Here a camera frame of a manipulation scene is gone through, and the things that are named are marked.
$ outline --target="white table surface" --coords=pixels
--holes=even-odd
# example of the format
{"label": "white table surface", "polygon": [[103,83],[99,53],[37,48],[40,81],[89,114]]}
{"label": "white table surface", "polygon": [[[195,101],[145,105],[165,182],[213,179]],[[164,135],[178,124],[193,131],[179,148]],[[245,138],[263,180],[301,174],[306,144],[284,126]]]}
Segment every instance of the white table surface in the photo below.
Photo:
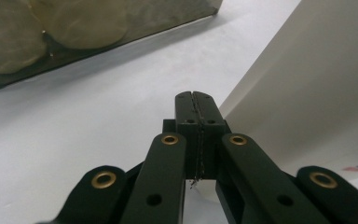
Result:
{"label": "white table surface", "polygon": [[[299,0],[225,0],[218,16],[0,90],[0,224],[52,220],[87,171],[143,161],[174,96],[221,105]],[[187,189],[184,223],[227,223]]]}

